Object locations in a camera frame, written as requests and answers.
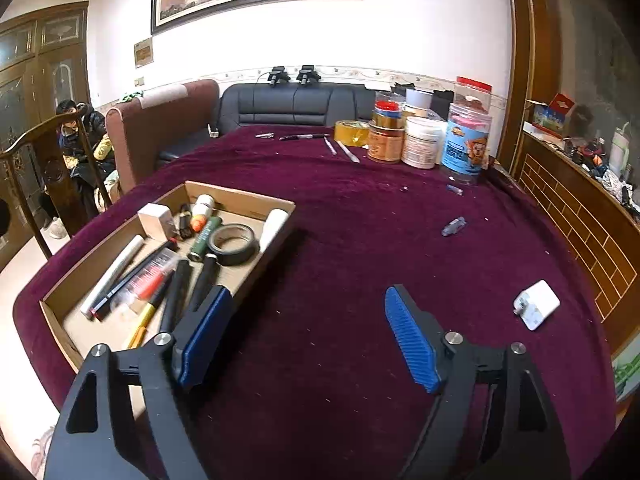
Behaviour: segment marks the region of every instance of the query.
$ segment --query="black tape roll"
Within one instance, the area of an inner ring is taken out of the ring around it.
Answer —
[[[228,240],[244,240],[242,247],[227,251],[221,245]],[[258,250],[258,240],[254,230],[243,224],[228,224],[217,228],[209,235],[209,249],[218,257],[222,266],[234,266],[244,264]]]

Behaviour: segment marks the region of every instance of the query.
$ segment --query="metal screw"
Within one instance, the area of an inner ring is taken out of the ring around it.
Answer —
[[[100,343],[99,345],[91,348],[91,355],[94,357],[100,357],[102,354],[107,352],[107,345]]]
[[[527,352],[527,348],[522,343],[511,343],[511,351],[514,354],[522,355]]]
[[[168,334],[167,332],[159,333],[154,338],[154,343],[157,344],[158,346],[164,346],[169,341],[171,341],[171,334]]]
[[[465,340],[465,338],[462,337],[462,334],[458,332],[447,332],[444,335],[444,339],[450,345],[459,345]]]

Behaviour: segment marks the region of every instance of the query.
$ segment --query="brown sofa armrest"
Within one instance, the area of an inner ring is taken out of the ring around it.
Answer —
[[[218,83],[202,79],[145,92],[106,115],[123,192],[151,175],[158,154],[186,135],[216,126]]]

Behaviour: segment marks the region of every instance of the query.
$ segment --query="small white cube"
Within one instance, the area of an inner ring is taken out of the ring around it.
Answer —
[[[175,237],[174,217],[167,206],[147,204],[138,211],[138,218],[149,238],[165,242]]]
[[[522,318],[529,330],[535,330],[558,306],[558,297],[545,280],[540,280],[513,301],[513,312]]]

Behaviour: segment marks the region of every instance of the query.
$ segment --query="purple tablecloth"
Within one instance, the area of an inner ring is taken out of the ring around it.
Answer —
[[[221,478],[390,480],[433,397],[412,381],[383,311],[403,283],[445,329],[476,344],[523,342],[555,403],[574,476],[614,429],[609,353],[589,285],[529,198],[495,170],[458,196],[437,171],[353,164],[322,140],[243,128],[180,158],[88,224],[21,292],[14,320],[57,407],[74,378],[38,301],[123,221],[185,180],[296,202],[297,229],[234,317],[190,406]],[[312,128],[324,131],[323,128]],[[467,227],[440,230],[464,216]],[[544,279],[560,308],[535,332],[512,313]]]

